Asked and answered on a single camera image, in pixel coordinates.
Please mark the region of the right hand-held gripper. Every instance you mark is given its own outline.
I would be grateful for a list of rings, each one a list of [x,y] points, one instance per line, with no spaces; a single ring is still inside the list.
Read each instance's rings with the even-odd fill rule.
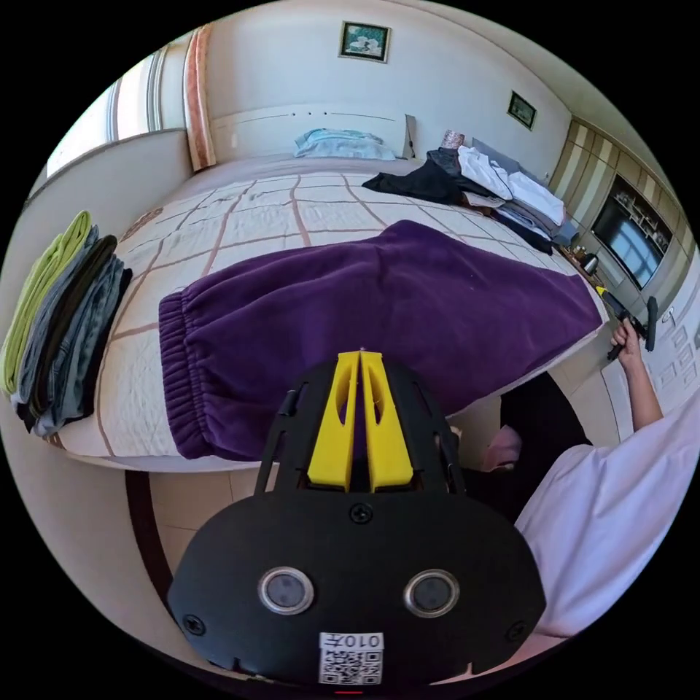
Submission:
[[[649,324],[644,325],[635,317],[619,299],[613,294],[609,294],[603,286],[596,285],[596,293],[603,299],[605,305],[612,311],[614,318],[622,325],[625,320],[629,321],[637,337],[644,343],[645,350],[649,350]]]

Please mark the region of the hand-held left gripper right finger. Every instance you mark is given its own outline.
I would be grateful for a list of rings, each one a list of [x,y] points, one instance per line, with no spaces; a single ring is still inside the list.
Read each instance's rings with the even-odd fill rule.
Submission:
[[[380,353],[360,353],[370,490],[400,489],[412,480],[412,465],[388,375]]]

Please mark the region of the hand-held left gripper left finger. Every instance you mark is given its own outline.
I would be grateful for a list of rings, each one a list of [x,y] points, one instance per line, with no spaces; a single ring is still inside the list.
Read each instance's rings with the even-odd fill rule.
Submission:
[[[359,352],[340,353],[307,470],[314,487],[349,490],[358,378]]]

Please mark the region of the person's right hand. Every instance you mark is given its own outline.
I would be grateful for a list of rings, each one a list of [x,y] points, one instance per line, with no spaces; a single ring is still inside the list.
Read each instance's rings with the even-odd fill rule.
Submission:
[[[639,339],[629,321],[625,320],[612,333],[611,344],[618,350],[617,359],[625,370],[642,364]]]

